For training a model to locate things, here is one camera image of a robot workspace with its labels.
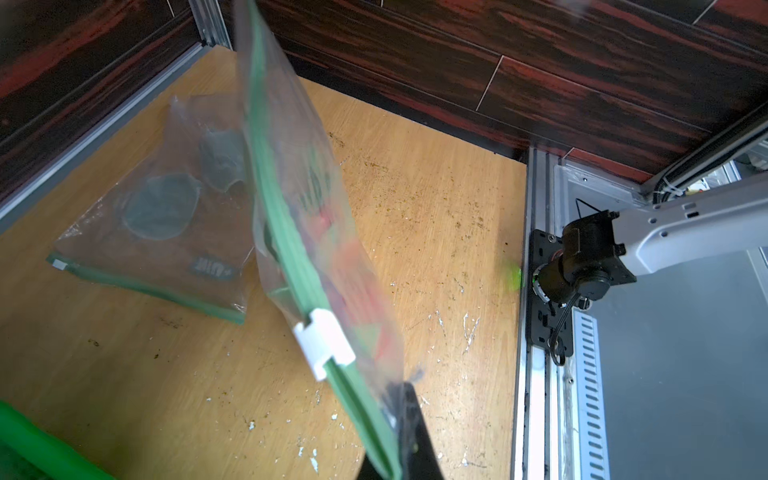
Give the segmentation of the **clear zip-top bag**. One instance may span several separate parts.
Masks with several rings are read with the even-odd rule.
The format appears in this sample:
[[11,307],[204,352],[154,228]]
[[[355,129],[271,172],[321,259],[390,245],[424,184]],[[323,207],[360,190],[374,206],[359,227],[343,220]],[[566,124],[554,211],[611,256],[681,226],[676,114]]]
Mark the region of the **clear zip-top bag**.
[[254,244],[240,114],[233,94],[172,98],[162,143],[55,241],[48,262],[243,323]]
[[322,122],[253,1],[234,7],[252,232],[261,285],[384,479],[418,449],[402,334],[358,237]]

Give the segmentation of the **green perforated plastic tray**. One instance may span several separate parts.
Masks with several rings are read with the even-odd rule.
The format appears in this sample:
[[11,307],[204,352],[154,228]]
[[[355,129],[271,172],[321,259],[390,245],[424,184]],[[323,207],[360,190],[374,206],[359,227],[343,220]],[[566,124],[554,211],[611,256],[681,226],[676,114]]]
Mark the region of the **green perforated plastic tray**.
[[1,402],[2,479],[113,479],[57,437]]

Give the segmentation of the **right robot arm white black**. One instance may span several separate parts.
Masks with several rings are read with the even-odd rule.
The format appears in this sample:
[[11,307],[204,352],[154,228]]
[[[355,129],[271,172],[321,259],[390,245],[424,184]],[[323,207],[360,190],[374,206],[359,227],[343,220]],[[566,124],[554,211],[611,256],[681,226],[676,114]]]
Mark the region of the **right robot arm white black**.
[[534,270],[532,287],[557,305],[597,301],[640,276],[766,244],[767,176],[761,173],[691,197],[574,220]]

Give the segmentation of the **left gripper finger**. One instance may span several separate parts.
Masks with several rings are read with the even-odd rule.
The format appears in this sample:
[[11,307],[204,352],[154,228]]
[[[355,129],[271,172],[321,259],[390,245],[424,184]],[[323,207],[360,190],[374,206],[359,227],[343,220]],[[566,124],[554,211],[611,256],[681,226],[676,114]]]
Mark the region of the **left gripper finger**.
[[360,479],[441,479],[413,384],[390,383],[375,394],[364,380],[356,382],[356,429],[372,452],[364,457]]

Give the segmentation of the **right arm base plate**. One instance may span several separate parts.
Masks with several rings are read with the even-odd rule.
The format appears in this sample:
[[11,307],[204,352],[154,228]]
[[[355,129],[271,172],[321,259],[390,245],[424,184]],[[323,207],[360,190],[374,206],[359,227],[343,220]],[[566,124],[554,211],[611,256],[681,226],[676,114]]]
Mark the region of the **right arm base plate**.
[[529,236],[526,288],[526,340],[545,349],[557,366],[574,354],[573,289],[562,278],[560,237],[534,229]]

